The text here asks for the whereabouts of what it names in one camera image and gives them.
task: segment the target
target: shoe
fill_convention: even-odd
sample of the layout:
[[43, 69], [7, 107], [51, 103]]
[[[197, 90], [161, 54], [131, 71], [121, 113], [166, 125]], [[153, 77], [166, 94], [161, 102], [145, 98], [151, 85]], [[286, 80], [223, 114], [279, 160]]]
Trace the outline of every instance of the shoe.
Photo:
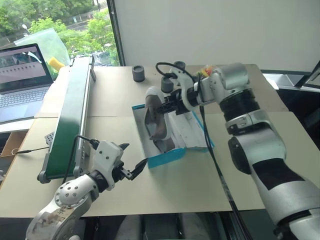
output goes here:
[[172, 135], [172, 128], [168, 114], [157, 112], [157, 108], [165, 102], [162, 91], [151, 86], [145, 93], [144, 124], [149, 133], [150, 140], [168, 140]]
[[173, 138], [170, 137], [167, 140], [153, 140], [153, 144], [159, 149], [161, 153], [169, 152], [176, 148]]

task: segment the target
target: white table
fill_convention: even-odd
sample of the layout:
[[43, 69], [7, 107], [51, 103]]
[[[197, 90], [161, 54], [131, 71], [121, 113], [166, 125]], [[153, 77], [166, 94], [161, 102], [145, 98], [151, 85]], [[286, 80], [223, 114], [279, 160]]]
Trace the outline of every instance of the white table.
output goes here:
[[30, 129], [34, 118], [27, 120], [18, 120], [7, 123], [0, 123], [0, 133], [11, 133], [16, 131], [24, 131]]
[[[249, 76], [261, 108], [268, 111], [271, 121], [287, 147], [287, 164], [294, 171], [320, 186], [320, 152], [297, 118], [281, 102], [277, 93], [262, 78], [255, 65]], [[131, 106], [144, 102], [144, 92], [158, 78], [147, 71], [143, 83], [132, 81], [129, 67], [98, 67], [95, 94], [89, 108], [88, 137], [110, 140], [117, 144], [130, 143], [122, 160], [133, 169], [144, 158], [144, 152], [134, 123]], [[216, 104], [207, 107], [207, 124], [216, 145], [215, 154], [222, 173], [240, 210], [264, 208], [251, 177], [238, 171], [231, 160], [224, 117]], [[45, 146], [44, 136], [56, 126], [54, 113], [38, 118], [29, 130], [21, 150]], [[0, 217], [34, 217], [53, 197], [61, 179], [48, 184], [37, 181], [46, 150], [15, 157], [0, 188]], [[85, 216], [155, 214], [177, 212], [230, 211], [217, 171], [207, 153], [188, 152], [166, 165], [145, 169], [134, 181], [124, 179], [115, 189], [104, 192]]]

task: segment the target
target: black cable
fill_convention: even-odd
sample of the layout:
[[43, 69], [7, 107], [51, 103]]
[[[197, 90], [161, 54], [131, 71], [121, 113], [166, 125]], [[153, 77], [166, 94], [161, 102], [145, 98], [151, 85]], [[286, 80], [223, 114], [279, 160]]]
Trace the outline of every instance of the black cable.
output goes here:
[[187, 75], [192, 79], [192, 81], [194, 81], [192, 75], [191, 75], [189, 72], [187, 72], [186, 70], [184, 70], [184, 69], [180, 68], [179, 66], [174, 65], [174, 64], [172, 64], [172, 63], [170, 63], [170, 62], [163, 62], [163, 61], [161, 61], [161, 62], [158, 62], [158, 63], [155, 65], [155, 69], [156, 69], [157, 72], [160, 73], [162, 76], [171, 78], [171, 77], [173, 76], [173, 75], [172, 75], [173, 73], [164, 73], [163, 71], [161, 71], [161, 70], [159, 69], [159, 66], [160, 66], [160, 65], [170, 66], [170, 67], [174, 67], [174, 68], [176, 68], [176, 69], [179, 69], [179, 70], [182, 71], [183, 73], [187, 74]]
[[70, 170], [70, 167], [71, 167], [72, 159], [73, 159], [73, 156], [74, 156], [74, 151], [75, 151], [76, 144], [77, 144], [77, 138], [86, 140], [88, 142], [90, 142], [90, 140], [91, 140], [91, 139], [89, 139], [89, 138], [87, 138], [85, 136], [79, 135], [79, 134], [74, 136], [72, 149], [71, 149], [71, 153], [70, 153], [70, 158], [69, 158], [68, 166], [66, 168], [66, 172], [65, 172], [63, 180], [62, 180], [62, 184], [64, 184], [66, 182], [66, 179], [68, 177], [68, 173], [69, 173], [69, 170]]
[[205, 109], [203, 106], [199, 106], [199, 109], [200, 109], [200, 114], [201, 114], [201, 117], [202, 117], [202, 121], [203, 121], [203, 132], [204, 132], [204, 138], [205, 138], [205, 143], [206, 143], [206, 146], [208, 148], [208, 151], [213, 159], [213, 162], [214, 162], [214, 165], [215, 165], [215, 168], [218, 172], [218, 175], [219, 175], [219, 178], [220, 178], [220, 181], [221, 181], [221, 184], [222, 184], [222, 187], [223, 187], [223, 190], [224, 190], [224, 193], [229, 201], [229, 204], [232, 208], [232, 211], [235, 215], [235, 219], [242, 231], [242, 234], [243, 236], [247, 239], [247, 240], [252, 240], [252, 236], [249, 232], [249, 230], [247, 229], [247, 226], [243, 220], [243, 218], [241, 217], [240, 215], [240, 212], [237, 208], [237, 205], [234, 201], [234, 198], [232, 197], [231, 195], [231, 192], [229, 190], [229, 187], [226, 183], [226, 180], [224, 178], [224, 175], [222, 174], [221, 172], [221, 169], [217, 163], [217, 160], [216, 160], [216, 157], [215, 157], [215, 154], [214, 154], [214, 151], [211, 147], [211, 141], [210, 141], [210, 136], [209, 136], [209, 132], [208, 132], [208, 128], [207, 128], [207, 124], [206, 124], [206, 117], [205, 117]]
[[41, 149], [48, 149], [48, 146], [37, 148], [37, 149], [32, 149], [32, 150], [22, 150], [22, 151], [17, 151], [15, 154], [27, 154], [33, 151], [41, 150]]

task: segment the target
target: tree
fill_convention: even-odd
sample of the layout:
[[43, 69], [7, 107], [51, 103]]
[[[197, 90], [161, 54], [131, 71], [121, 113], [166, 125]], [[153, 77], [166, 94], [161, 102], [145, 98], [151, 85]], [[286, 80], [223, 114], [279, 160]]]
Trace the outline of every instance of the tree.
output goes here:
[[31, 27], [28, 29], [31, 34], [39, 32], [41, 30], [54, 28], [57, 33], [67, 30], [67, 27], [61, 20], [53, 21], [51, 17], [45, 19], [39, 19], [38, 21], [32, 21]]
[[0, 34], [6, 34], [12, 31], [12, 27], [8, 21], [8, 12], [4, 7], [0, 7]]
[[[30, 26], [32, 21], [45, 18], [66, 20], [90, 12], [94, 6], [92, 0], [0, 0], [0, 9], [0, 33], [9, 35], [22, 24]], [[8, 26], [3, 25], [4, 16]]]
[[54, 21], [52, 18], [39, 19], [31, 23], [30, 33], [36, 33], [49, 28], [54, 28], [64, 43], [70, 56], [92, 53], [105, 53], [105, 64], [119, 65], [117, 47], [112, 31], [108, 10], [95, 12], [93, 19], [87, 23], [87, 30], [76, 31], [67, 29], [61, 20]]
[[108, 53], [111, 64], [118, 66], [119, 57], [108, 9], [95, 12], [93, 19], [88, 21], [87, 30], [92, 41], [99, 46], [98, 51]]

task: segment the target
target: laptop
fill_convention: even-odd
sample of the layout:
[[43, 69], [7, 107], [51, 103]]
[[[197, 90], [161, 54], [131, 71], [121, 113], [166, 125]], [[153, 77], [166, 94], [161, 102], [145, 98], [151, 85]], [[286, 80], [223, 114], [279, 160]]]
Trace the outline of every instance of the laptop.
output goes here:
[[33, 118], [52, 83], [36, 43], [0, 50], [0, 123]]

